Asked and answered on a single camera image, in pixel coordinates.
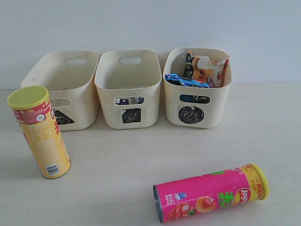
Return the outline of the cream bin with circle mark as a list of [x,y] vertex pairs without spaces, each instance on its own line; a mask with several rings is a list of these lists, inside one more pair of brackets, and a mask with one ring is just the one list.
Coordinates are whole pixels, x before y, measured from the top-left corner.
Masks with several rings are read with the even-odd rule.
[[221,50],[209,48],[179,48],[172,50],[166,60],[163,72],[166,117],[171,123],[179,126],[212,128],[221,120],[232,82],[230,61],[228,61],[224,84],[221,88],[185,87],[166,81],[166,74],[183,75],[186,54],[189,50],[192,51],[194,56],[207,56],[216,62],[229,56]]

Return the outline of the white blue milk carton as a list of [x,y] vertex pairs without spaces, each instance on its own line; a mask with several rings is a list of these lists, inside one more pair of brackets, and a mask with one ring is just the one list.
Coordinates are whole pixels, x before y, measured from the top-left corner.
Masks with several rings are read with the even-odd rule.
[[138,96],[138,97],[120,97],[114,99],[114,104],[118,105],[120,99],[128,99],[129,105],[139,105],[144,102],[144,97]]

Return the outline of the yellow chips can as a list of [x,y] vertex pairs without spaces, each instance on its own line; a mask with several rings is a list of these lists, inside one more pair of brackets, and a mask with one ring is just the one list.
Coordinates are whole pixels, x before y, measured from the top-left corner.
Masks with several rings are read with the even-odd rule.
[[20,88],[9,95],[7,103],[43,177],[56,179],[66,174],[71,167],[71,160],[47,88],[43,86]]

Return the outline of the pink chips can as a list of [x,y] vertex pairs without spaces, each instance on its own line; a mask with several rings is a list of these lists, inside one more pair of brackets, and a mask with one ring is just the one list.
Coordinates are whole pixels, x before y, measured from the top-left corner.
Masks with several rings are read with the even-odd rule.
[[161,223],[225,209],[269,195],[268,181],[255,164],[153,186]]

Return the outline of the orange instant noodle packet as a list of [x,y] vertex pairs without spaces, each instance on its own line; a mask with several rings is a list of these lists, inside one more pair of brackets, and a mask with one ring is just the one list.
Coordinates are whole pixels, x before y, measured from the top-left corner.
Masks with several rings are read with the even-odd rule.
[[189,50],[186,54],[182,77],[206,83],[209,88],[221,88],[227,69],[229,56],[216,62],[208,56],[194,56]]

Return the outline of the purple juice carton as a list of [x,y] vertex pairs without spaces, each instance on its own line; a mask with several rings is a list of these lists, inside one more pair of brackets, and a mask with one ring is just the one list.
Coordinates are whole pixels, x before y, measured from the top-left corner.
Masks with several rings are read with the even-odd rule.
[[118,105],[129,105],[129,100],[126,99],[120,99]]

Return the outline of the cream bin with triangle mark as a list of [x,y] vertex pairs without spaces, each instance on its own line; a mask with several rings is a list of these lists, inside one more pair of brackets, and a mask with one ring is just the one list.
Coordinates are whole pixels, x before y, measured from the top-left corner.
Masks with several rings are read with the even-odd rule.
[[30,70],[21,87],[40,85],[49,99],[60,130],[91,126],[100,105],[94,84],[99,54],[93,51],[63,51],[43,56]]

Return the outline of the cream bin with square mark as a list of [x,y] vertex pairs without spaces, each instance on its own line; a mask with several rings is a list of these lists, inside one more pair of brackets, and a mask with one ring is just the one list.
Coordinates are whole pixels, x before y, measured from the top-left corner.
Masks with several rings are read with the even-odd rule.
[[[160,83],[158,56],[145,49],[115,50],[103,54],[95,85],[107,125],[113,129],[152,126],[158,120]],[[144,97],[139,105],[116,105],[115,98]]]

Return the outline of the blue instant noodle packet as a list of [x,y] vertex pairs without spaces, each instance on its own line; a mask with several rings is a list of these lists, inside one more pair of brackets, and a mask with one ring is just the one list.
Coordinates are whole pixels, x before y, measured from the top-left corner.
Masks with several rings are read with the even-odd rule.
[[207,83],[197,81],[191,78],[185,78],[179,76],[176,73],[166,74],[165,80],[174,85],[181,85],[185,87],[210,88],[210,86]]

